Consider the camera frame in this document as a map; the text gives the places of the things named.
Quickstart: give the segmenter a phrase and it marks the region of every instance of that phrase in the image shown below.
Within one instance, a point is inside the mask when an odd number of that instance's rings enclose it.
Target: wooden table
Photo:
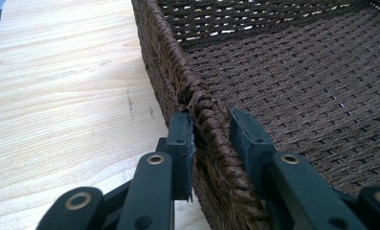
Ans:
[[[128,0],[8,0],[0,29],[0,229],[63,193],[131,179],[167,135]],[[208,229],[176,202],[176,229]]]

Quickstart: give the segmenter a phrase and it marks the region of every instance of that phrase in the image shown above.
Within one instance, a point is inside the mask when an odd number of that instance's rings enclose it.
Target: wicker basket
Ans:
[[[228,139],[250,111],[334,188],[380,186],[380,1],[132,0],[168,124],[195,121],[194,190],[212,229],[269,228]]]

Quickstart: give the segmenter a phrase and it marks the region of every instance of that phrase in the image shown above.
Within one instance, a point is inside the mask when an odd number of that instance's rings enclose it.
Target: woven basket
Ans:
[[[212,229],[269,228],[228,139],[232,107],[332,187],[380,186],[380,1],[132,3],[167,124],[176,110],[195,122],[194,190]]]

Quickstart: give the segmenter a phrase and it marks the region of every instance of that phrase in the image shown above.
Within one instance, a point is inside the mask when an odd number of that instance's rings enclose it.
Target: wood grain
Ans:
[[[0,229],[63,193],[131,179],[167,135],[127,0],[8,0],[0,29]],[[208,229],[176,202],[176,229]]]

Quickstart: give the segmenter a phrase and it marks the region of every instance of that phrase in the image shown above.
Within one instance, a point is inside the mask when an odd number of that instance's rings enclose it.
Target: brown wicker basket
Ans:
[[[194,190],[212,229],[269,228],[228,108],[251,112],[334,188],[380,186],[380,1],[132,3],[167,124],[175,110],[195,122]]]

